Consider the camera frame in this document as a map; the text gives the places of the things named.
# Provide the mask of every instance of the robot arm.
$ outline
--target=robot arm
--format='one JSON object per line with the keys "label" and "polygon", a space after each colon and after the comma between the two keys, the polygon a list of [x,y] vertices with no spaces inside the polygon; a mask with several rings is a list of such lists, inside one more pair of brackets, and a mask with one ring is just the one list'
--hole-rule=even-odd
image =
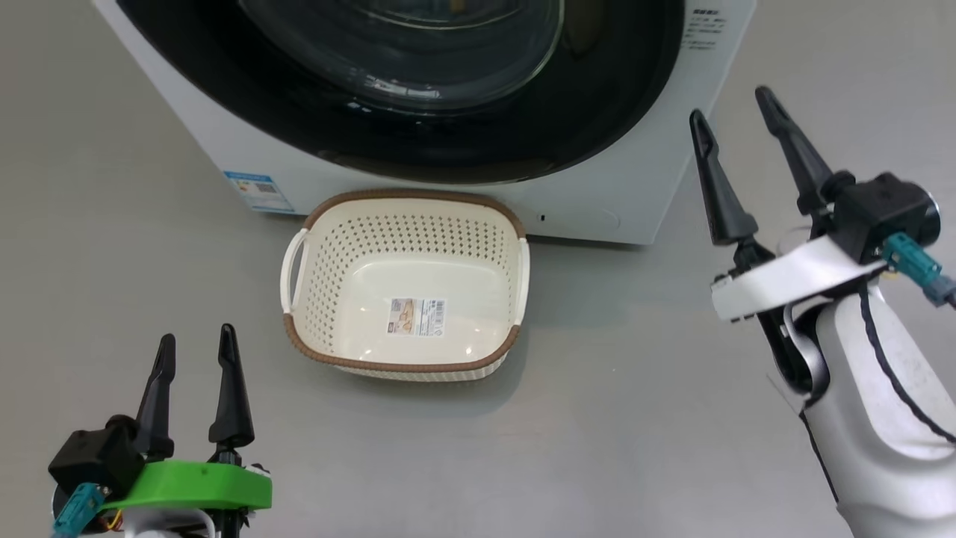
{"label": "robot arm", "polygon": [[209,461],[173,460],[169,386],[176,339],[163,336],[137,417],[76,431],[50,463],[56,481],[54,538],[122,530],[127,538],[239,538],[255,510],[272,506],[272,478],[243,466],[237,449],[255,439],[235,329],[220,331],[222,381]]}
{"label": "robot arm", "polygon": [[936,205],[892,174],[857,184],[832,173],[769,89],[757,100],[793,171],[797,207],[813,220],[811,240],[780,258],[756,242],[695,111],[711,238],[737,245],[735,268],[712,286],[714,307],[725,320],[760,321],[857,538],[956,536],[956,405],[877,287],[880,273],[898,270],[935,304],[956,306],[952,280],[921,248],[939,235]]}

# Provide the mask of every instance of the blue connector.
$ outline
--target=blue connector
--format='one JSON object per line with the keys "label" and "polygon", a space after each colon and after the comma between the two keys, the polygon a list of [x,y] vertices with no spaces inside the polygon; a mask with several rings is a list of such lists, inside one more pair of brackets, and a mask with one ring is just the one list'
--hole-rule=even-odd
{"label": "blue connector", "polygon": [[909,235],[897,232],[889,236],[883,242],[882,256],[890,269],[916,282],[931,303],[956,306],[956,282],[943,275],[943,266]]}
{"label": "blue connector", "polygon": [[54,521],[53,538],[77,538],[97,517],[105,500],[103,490],[98,485],[85,482],[77,486]]}

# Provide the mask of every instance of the sticker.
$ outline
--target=sticker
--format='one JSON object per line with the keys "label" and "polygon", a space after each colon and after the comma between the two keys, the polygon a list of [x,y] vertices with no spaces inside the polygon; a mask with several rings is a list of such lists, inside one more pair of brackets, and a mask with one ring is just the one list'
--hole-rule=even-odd
{"label": "sticker", "polygon": [[246,203],[254,210],[294,213],[293,205],[268,175],[229,171],[223,173],[235,184]]}
{"label": "sticker", "polygon": [[720,10],[693,10],[687,14],[682,49],[712,51],[717,48],[717,37],[724,33],[727,20]]}
{"label": "sticker", "polygon": [[445,334],[444,299],[393,299],[388,312],[388,334],[442,336]]}

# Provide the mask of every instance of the plastic basket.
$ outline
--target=plastic basket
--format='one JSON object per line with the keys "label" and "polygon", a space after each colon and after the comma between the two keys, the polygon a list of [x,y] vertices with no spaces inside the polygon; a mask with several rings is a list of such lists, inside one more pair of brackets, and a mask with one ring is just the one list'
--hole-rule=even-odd
{"label": "plastic basket", "polygon": [[306,356],[352,373],[480,379],[517,339],[529,269],[521,223],[494,200],[342,194],[306,219],[286,251],[286,332]]}

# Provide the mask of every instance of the brown rim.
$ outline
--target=brown rim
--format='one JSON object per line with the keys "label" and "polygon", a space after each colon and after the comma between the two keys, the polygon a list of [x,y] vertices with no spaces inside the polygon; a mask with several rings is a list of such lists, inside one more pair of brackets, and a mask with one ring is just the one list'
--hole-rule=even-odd
{"label": "brown rim", "polygon": [[511,225],[514,227],[514,232],[519,238],[525,236],[525,227],[521,224],[521,221],[518,220],[518,216],[514,214],[514,212],[509,209],[508,206],[502,204],[494,198],[479,196],[477,194],[463,194],[461,192],[416,191],[414,189],[379,189],[375,191],[355,191],[333,196],[319,204],[319,206],[315,208],[315,211],[313,211],[312,214],[305,219],[305,224],[303,224],[302,227],[311,230],[318,221],[319,217],[339,204],[352,202],[354,200],[373,200],[376,198],[423,198],[425,200],[447,200],[449,202],[462,202],[465,204],[485,206],[487,208],[492,208],[493,210],[506,216],[511,222]]}
{"label": "brown rim", "polygon": [[441,365],[402,365],[356,361],[353,359],[343,359],[342,357],[336,357],[335,355],[319,353],[311,347],[306,346],[305,342],[302,342],[302,339],[299,338],[298,332],[295,330],[295,320],[293,319],[292,314],[283,314],[282,322],[286,326],[286,334],[288,334],[289,339],[292,340],[293,346],[303,355],[314,361],[358,370],[404,371],[410,373],[468,371],[482,369],[505,356],[505,353],[507,353],[508,350],[514,346],[514,342],[518,339],[518,332],[521,330],[520,325],[513,325],[511,330],[508,331],[508,336],[505,338],[505,341],[501,343],[501,346],[498,346],[498,349],[493,351],[491,355],[477,361],[472,361],[470,363],[451,363]]}
{"label": "brown rim", "polygon": [[[507,217],[519,238],[523,238],[525,236],[525,228],[521,225],[521,221],[518,220],[517,215],[515,215],[514,212],[512,212],[507,206],[501,202],[498,202],[497,200],[474,194],[462,194],[460,192],[415,191],[411,189],[356,191],[333,196],[315,208],[315,211],[313,211],[312,214],[305,219],[303,228],[311,230],[323,214],[339,204],[351,202],[353,200],[371,200],[376,198],[424,198],[429,200],[448,200],[452,202],[463,202],[467,204],[486,206]],[[501,343],[501,346],[499,346],[498,349],[493,351],[487,357],[478,359],[477,361],[439,365],[402,365],[356,361],[353,359],[336,357],[335,355],[319,353],[311,347],[306,346],[305,342],[302,341],[302,338],[299,337],[298,331],[295,330],[295,320],[292,314],[283,314],[282,322],[286,327],[286,334],[289,335],[289,339],[292,341],[293,346],[310,359],[320,363],[357,370],[401,371],[409,373],[437,373],[482,369],[505,356],[505,353],[507,353],[508,350],[514,346],[514,342],[518,339],[518,332],[521,330],[520,325],[513,325],[511,330],[508,332],[508,336],[505,338],[505,341]]]}

